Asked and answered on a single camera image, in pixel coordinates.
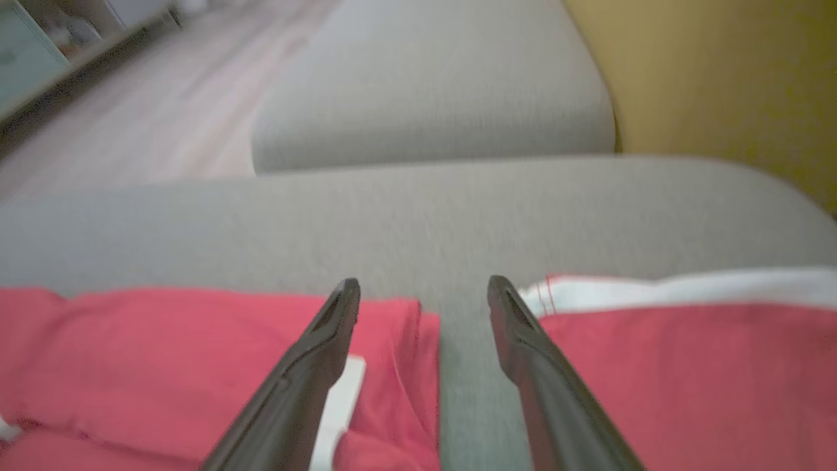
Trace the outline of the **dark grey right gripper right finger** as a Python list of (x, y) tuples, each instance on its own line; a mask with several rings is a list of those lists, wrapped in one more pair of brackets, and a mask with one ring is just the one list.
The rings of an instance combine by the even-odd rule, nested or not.
[(536, 470), (643, 470), (636, 453), (511, 281), (487, 286), (494, 344), (519, 391)]

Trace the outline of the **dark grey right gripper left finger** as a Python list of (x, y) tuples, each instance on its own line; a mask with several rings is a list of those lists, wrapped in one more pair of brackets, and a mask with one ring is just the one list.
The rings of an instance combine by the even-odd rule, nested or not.
[(204, 459), (203, 470), (332, 470), (362, 387), (360, 285), (341, 281)]

